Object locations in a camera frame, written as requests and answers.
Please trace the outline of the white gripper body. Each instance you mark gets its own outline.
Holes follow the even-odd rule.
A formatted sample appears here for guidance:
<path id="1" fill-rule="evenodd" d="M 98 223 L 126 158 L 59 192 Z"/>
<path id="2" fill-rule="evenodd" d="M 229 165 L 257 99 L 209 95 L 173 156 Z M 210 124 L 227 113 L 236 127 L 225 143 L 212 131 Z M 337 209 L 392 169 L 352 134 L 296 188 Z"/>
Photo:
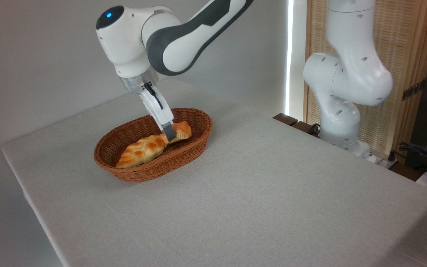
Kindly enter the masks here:
<path id="1" fill-rule="evenodd" d="M 139 93 L 145 108 L 154 118 L 159 128 L 166 123 L 173 123 L 173 113 L 167 104 L 164 96 L 156 88 L 156 86 L 142 86 L 142 91 Z"/>

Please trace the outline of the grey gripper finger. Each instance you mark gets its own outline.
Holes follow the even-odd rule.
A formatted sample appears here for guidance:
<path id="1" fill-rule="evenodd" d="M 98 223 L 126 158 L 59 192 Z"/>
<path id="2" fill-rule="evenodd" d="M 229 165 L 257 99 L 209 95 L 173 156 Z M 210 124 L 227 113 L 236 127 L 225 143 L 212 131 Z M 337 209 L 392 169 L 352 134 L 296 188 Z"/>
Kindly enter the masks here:
<path id="1" fill-rule="evenodd" d="M 166 136 L 168 142 L 173 141 L 177 137 L 176 131 L 174 130 L 172 123 L 163 124 L 162 132 Z"/>

